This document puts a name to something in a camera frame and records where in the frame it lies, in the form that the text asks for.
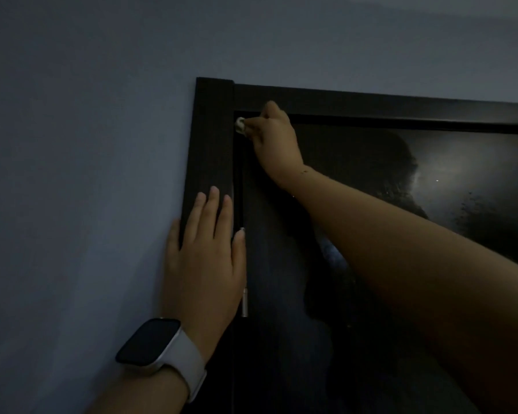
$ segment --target black screen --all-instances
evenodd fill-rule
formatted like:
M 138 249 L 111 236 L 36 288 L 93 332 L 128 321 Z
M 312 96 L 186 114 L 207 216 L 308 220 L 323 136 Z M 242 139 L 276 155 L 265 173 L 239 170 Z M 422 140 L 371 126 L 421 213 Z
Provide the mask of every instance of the black screen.
M 115 360 L 135 366 L 148 366 L 155 362 L 172 340 L 180 321 L 154 318 L 146 321 L 119 350 Z

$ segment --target hand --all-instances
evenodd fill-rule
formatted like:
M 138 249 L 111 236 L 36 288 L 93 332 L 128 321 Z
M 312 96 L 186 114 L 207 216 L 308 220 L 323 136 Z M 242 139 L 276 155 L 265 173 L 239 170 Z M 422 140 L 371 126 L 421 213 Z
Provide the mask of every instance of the hand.
M 246 119 L 244 125 L 263 169 L 279 187 L 287 189 L 290 180 L 304 168 L 296 132 L 288 115 L 270 101 L 260 116 Z
M 162 316 L 180 320 L 206 363 L 234 318 L 246 285 L 244 231 L 236 233 L 231 246 L 232 200 L 224 196 L 217 221 L 218 207 L 219 189 L 211 187 L 207 203 L 205 194 L 198 193 L 181 249 L 180 220 L 173 222 L 163 282 Z

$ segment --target white watch strap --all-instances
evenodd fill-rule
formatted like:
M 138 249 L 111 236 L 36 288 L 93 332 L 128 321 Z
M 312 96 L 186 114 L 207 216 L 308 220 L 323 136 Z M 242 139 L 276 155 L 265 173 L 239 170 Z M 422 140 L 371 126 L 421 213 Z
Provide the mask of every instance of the white watch strap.
M 182 328 L 161 356 L 161 362 L 176 369 L 184 378 L 189 390 L 188 402 L 191 403 L 198 395 L 207 371 L 201 353 Z

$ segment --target person's left hand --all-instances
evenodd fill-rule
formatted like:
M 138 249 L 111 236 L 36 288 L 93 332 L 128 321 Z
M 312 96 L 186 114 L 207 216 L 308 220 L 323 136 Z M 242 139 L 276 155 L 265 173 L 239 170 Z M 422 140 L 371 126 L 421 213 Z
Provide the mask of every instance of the person's left hand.
M 234 318 L 246 285 L 244 231 L 235 234 L 231 245 L 232 200 L 224 196 L 217 221 L 218 207 L 219 189 L 211 187 L 207 202 L 198 193 L 181 249 L 180 220 L 173 222 L 163 282 L 161 316 L 180 320 L 206 363 Z

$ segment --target person's right hand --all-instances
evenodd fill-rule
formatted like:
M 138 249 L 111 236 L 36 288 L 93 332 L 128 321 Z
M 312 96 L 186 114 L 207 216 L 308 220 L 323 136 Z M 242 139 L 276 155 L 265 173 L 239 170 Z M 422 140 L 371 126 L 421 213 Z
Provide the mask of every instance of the person's right hand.
M 304 168 L 296 132 L 288 115 L 270 101 L 260 116 L 246 119 L 244 125 L 263 169 L 279 187 L 287 189 L 290 180 Z

